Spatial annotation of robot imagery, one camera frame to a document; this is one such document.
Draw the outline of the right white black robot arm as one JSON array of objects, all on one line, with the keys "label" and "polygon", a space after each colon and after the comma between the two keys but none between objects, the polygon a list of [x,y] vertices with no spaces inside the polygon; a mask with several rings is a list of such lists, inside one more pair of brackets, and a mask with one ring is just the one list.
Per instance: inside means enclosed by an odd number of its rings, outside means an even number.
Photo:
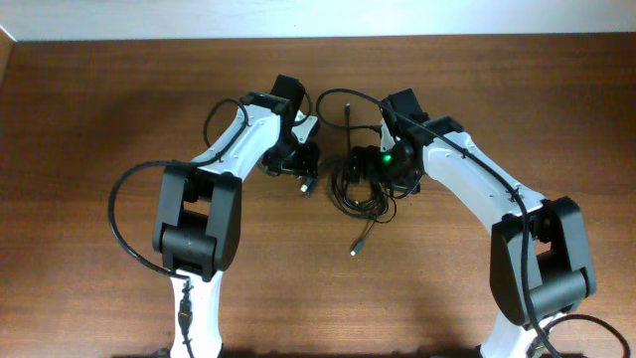
[{"label": "right white black robot arm", "polygon": [[597,288],[579,206],[521,184],[453,118],[430,118],[411,89],[379,108],[381,143],[353,148],[352,178],[390,195],[418,192],[424,176],[451,191],[491,236],[489,281],[499,313],[480,356],[556,356],[551,328],[573,318]]}]

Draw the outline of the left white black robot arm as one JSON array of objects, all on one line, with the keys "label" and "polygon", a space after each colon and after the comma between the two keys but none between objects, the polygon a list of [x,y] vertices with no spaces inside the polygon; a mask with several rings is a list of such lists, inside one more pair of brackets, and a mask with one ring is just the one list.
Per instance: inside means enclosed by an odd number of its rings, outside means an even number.
[{"label": "left white black robot arm", "polygon": [[280,75],[268,92],[251,91],[235,119],[186,168],[163,173],[153,248],[172,274],[175,338],[161,357],[217,357],[223,275],[238,250],[242,184],[262,164],[276,174],[315,176],[317,122],[302,114],[306,90]]}]

